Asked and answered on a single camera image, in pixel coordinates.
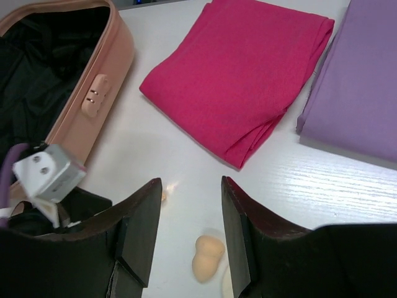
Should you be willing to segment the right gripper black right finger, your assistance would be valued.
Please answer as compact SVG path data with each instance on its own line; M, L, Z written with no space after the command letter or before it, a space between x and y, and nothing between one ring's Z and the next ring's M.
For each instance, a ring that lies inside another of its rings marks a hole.
M396 225L309 230L221 180L235 297L395 297Z

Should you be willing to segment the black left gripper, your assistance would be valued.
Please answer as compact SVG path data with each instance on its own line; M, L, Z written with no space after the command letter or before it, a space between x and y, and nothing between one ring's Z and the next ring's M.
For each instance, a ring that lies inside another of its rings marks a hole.
M60 206L64 208L70 222L82 222L112 207L112 201L76 187L60 202ZM8 227L12 230L33 237L68 231L67 228L54 228L28 201L18 203L17 208L20 212L13 213L8 221Z

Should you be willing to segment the pink hard-shell suitcase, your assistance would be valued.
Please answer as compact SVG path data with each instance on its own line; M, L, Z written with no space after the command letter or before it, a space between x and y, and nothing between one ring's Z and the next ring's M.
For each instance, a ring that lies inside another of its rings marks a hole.
M58 144L86 161L134 58L111 1L45 1L1 19L1 156Z

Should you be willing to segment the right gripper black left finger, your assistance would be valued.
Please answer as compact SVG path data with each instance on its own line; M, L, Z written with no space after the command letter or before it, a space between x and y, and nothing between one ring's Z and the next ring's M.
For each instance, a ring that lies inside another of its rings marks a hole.
M67 232L30 236L1 229L2 297L140 297L147 287L161 211L162 183Z

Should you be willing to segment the magenta cloth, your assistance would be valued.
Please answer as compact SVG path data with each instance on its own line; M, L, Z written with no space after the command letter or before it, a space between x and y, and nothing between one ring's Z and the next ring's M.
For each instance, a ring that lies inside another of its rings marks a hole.
M266 2L212 1L140 91L240 169L299 95L333 28L328 17Z

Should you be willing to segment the purple cloth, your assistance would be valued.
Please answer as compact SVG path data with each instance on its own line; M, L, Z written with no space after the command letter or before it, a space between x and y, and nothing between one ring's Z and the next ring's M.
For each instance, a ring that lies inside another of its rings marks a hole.
M301 138L396 162L396 1L351 1L297 119Z

